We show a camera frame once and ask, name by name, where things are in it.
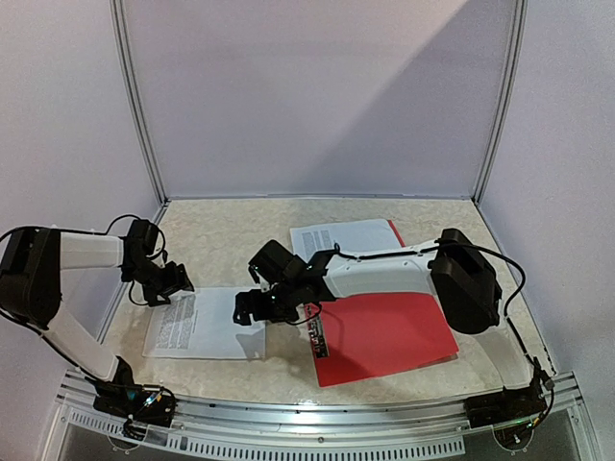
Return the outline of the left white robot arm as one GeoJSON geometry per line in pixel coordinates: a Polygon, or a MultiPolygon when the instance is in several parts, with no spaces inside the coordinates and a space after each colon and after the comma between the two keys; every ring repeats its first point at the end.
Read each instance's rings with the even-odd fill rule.
{"type": "Polygon", "coordinates": [[[123,236],[110,231],[21,226],[1,242],[1,314],[35,332],[80,369],[123,417],[135,416],[143,398],[131,366],[102,346],[65,306],[62,272],[117,269],[124,283],[139,285],[148,307],[168,305],[194,289],[186,268],[169,260],[166,240],[150,220],[131,216],[123,236]]]}

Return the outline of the red file folder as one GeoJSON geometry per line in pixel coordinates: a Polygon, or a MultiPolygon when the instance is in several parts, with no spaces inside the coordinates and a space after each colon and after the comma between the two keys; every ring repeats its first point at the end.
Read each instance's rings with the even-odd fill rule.
{"type": "Polygon", "coordinates": [[[313,356],[322,388],[443,363],[459,351],[439,305],[428,294],[368,294],[322,306],[319,316],[330,356],[313,356]]]}

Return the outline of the chrome spine lever clip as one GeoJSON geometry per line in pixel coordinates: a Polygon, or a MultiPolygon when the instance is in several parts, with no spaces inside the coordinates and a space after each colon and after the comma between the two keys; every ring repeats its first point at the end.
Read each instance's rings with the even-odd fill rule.
{"type": "Polygon", "coordinates": [[[326,340],[323,321],[320,316],[307,322],[307,332],[314,358],[328,358],[330,356],[330,350],[326,340]]]}

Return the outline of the printed paper sheet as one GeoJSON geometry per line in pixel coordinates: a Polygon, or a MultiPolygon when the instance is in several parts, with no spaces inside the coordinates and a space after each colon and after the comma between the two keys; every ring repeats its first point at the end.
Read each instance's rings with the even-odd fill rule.
{"type": "Polygon", "coordinates": [[[198,288],[153,309],[142,355],[148,358],[260,360],[266,327],[233,321],[235,295],[243,287],[198,288]]]}
{"type": "Polygon", "coordinates": [[[291,228],[292,251],[309,261],[318,251],[338,245],[343,253],[364,253],[402,248],[405,243],[394,224],[385,219],[291,228]]]}

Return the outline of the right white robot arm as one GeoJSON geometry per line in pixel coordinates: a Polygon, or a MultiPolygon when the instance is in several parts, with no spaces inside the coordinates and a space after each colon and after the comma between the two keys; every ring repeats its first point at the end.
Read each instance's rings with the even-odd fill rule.
{"type": "Polygon", "coordinates": [[[361,295],[424,295],[440,308],[455,332],[474,337],[495,366],[505,391],[497,410],[518,418],[532,406],[530,387],[540,364],[529,356],[508,316],[497,271],[489,259],[496,252],[473,244],[458,229],[439,238],[385,251],[347,252],[334,245],[302,259],[276,240],[268,241],[249,261],[256,288],[240,292],[233,320],[300,324],[300,307],[361,295]]]}

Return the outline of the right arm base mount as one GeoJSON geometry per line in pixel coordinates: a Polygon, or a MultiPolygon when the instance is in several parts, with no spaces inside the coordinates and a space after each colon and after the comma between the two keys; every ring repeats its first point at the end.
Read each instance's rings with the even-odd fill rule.
{"type": "Polygon", "coordinates": [[[465,416],[472,428],[523,420],[545,411],[547,407],[542,385],[537,379],[524,388],[503,388],[463,402],[465,416]]]}

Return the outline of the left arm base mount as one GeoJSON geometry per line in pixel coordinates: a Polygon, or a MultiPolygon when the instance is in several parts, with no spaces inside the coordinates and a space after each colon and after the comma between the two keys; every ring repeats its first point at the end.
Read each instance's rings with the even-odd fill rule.
{"type": "Polygon", "coordinates": [[[96,379],[94,408],[98,411],[146,425],[169,427],[177,407],[172,391],[161,385],[136,384],[131,366],[117,356],[110,381],[96,379]]]}

